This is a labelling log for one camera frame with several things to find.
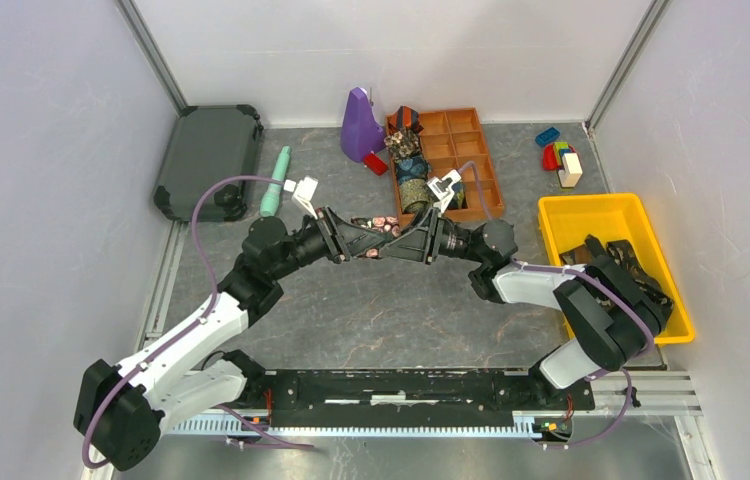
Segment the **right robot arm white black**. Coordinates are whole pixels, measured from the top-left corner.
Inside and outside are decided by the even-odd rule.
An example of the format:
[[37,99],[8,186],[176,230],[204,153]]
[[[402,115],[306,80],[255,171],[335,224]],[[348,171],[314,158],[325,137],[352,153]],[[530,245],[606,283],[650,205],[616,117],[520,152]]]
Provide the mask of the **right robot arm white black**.
[[648,294],[644,284],[607,254],[585,264],[537,265],[515,258],[511,224],[494,219],[468,230],[428,213],[400,230],[382,225],[385,242],[371,257],[429,263],[440,255],[478,263],[470,283],[483,300],[531,304],[563,313],[573,337],[531,368],[531,400],[542,408],[563,401],[579,380],[599,378],[655,346],[672,303]]

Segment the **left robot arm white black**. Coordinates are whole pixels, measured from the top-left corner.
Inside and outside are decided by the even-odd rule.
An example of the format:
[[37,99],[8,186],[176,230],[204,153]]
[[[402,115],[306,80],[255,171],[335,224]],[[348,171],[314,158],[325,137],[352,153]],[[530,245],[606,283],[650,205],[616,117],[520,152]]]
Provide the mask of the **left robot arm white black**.
[[207,374],[191,368],[262,318],[281,298],[283,277],[322,259],[375,259],[401,233],[395,217],[343,220],[327,207],[305,215],[293,232],[277,217],[254,221],[233,269],[212,281],[192,314],[145,349],[84,371],[73,418],[84,466],[130,469],[182,421],[233,400],[257,405],[265,394],[260,375],[230,360]]

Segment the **black pink rose tie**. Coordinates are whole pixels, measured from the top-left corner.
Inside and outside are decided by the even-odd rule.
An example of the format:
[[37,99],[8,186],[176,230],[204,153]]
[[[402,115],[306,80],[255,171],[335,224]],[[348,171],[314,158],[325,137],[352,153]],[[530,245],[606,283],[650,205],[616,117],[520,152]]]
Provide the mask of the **black pink rose tie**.
[[356,227],[371,230],[382,236],[388,235],[390,240],[402,235],[402,228],[396,217],[376,216],[376,217],[354,217],[350,222]]

